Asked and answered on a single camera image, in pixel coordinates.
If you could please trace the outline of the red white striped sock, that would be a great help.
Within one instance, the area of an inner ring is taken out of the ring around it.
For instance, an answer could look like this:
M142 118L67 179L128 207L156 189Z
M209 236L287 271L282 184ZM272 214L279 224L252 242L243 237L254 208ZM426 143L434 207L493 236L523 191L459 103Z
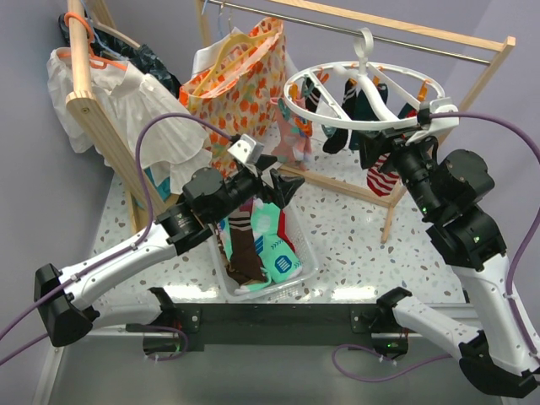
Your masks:
M399 176L395 172L380 172L380 168L386 163L387 159L388 154L381 155L375 164L368 169L366 175L368 188L378 197L389 196L399 180Z

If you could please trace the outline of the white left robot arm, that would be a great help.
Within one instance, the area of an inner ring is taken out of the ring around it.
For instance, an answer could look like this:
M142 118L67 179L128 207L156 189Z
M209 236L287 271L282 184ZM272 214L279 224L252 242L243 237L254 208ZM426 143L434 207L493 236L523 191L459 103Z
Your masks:
M94 302L131 276L201 245L213 226L253 197L285 208L304 184L301 176L242 167L224 178L218 170L197 170L177 204L131 238L84 262L35 272L34 302L51 344L65 347L85 337L100 314Z

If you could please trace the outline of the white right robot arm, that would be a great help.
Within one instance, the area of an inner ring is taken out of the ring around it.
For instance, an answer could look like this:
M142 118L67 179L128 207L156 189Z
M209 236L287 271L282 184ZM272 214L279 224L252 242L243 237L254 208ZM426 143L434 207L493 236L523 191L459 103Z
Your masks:
M494 188L485 161L465 149L436 160L438 141L429 136L407 143L390 132L359 138L362 168L396 172L430 227L426 233L459 278L474 306L479 328L451 319L403 287L376 301L372 329L412 330L455 359L467 380L484 394L524 398L537 386L539 336L521 300L508 288L510 263L494 219L478 202Z

